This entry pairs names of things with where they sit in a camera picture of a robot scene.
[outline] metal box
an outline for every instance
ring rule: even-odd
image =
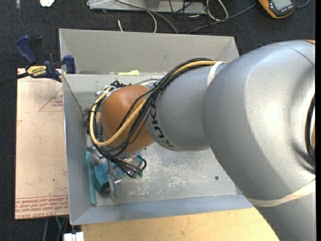
[[[61,57],[75,58],[77,73],[63,74],[69,214],[73,225],[249,208],[211,150],[172,152],[154,143],[142,156],[144,176],[125,177],[123,194],[97,196],[90,204],[85,163],[84,113],[97,91],[114,80],[136,83],[160,78],[195,57],[232,61],[233,37],[60,29]],[[118,75],[138,70],[138,76]]]

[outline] cardboard sheet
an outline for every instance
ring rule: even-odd
[[[62,84],[26,77],[17,87],[15,219],[67,215]]]

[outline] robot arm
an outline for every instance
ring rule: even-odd
[[[281,240],[316,240],[314,96],[315,44],[280,42],[230,63],[191,60],[150,86],[101,95],[107,141],[93,128],[91,136],[113,160],[154,140],[211,148]]]

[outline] orange device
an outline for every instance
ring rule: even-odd
[[[275,19],[289,16],[296,9],[293,0],[258,0],[262,7]]]

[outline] wooden table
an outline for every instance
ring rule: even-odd
[[[255,208],[81,226],[85,241],[278,241]]]

